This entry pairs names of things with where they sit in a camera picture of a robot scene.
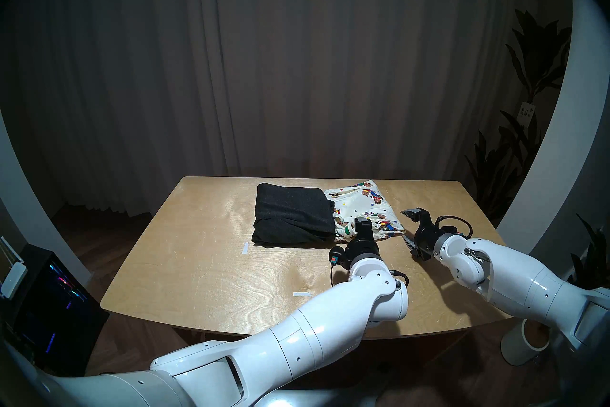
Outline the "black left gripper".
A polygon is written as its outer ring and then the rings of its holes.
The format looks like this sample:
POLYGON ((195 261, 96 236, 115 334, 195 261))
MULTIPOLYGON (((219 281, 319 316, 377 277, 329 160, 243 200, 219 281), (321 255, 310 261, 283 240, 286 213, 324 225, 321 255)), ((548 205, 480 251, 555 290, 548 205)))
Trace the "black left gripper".
POLYGON ((354 218, 355 237, 347 244, 343 255, 343 268, 367 258, 381 260, 378 244, 374 239, 373 223, 369 218, 354 218))

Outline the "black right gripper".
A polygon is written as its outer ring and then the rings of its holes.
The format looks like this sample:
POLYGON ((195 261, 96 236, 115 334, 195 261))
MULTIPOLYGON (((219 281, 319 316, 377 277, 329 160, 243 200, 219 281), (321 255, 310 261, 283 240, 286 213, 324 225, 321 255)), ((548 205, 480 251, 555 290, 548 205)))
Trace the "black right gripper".
POLYGON ((407 234, 402 235, 412 257, 416 260, 427 261, 432 258, 452 235, 452 232, 443 230, 439 226, 442 220, 450 218, 448 215, 438 217, 436 223, 433 223, 428 211, 420 207, 403 210, 401 214, 419 223, 413 240, 407 234))

